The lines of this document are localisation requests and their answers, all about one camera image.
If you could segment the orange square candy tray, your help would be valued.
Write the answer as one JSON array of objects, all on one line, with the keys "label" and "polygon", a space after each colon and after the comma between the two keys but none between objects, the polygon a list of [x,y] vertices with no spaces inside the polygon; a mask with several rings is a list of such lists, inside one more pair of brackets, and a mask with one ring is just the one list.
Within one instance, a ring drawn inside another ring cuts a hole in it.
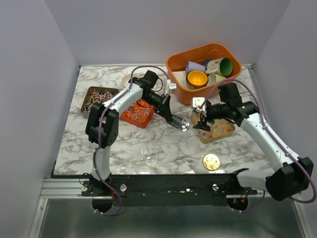
[{"label": "orange square candy tray", "polygon": [[126,109],[119,119],[139,128],[146,128],[154,112],[154,106],[140,99]]}]

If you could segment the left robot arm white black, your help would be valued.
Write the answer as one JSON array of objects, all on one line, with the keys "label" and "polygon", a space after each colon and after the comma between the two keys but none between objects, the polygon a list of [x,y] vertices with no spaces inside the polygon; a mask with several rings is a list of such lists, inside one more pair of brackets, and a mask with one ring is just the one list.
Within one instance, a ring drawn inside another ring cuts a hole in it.
[{"label": "left robot arm white black", "polygon": [[116,141],[119,129],[119,118],[133,103],[144,100],[154,107],[155,113],[172,122],[170,95],[159,95],[152,89],[158,75],[150,70],[142,78],[130,77],[128,85],[116,96],[103,104],[94,103],[90,110],[85,133],[91,143],[98,145],[93,157],[92,176],[96,179],[93,191],[99,196],[109,192],[110,184],[106,179],[110,176],[110,149]]}]

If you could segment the gold tin with popsicle candies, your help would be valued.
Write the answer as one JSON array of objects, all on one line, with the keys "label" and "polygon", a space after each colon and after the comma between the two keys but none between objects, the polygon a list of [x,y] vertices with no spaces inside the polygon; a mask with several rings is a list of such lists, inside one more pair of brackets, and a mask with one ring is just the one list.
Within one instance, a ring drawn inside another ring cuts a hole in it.
[{"label": "gold tin with popsicle candies", "polygon": [[209,144],[226,137],[230,137],[235,131],[235,125],[225,119],[216,119],[214,123],[207,122],[210,127],[209,131],[195,128],[200,133],[199,138],[203,144]]}]

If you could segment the metal scoop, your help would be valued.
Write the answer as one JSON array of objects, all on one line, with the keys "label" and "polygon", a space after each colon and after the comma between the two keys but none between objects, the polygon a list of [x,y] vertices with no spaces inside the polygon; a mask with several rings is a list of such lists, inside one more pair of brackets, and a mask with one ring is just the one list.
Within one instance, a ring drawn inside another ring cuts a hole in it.
[{"label": "metal scoop", "polygon": [[192,128],[190,126],[190,123],[187,120],[185,120],[184,118],[182,118],[178,115],[172,115],[172,122],[170,122],[169,124],[181,132],[192,131],[192,132],[197,133],[199,135],[203,135],[202,132]]}]

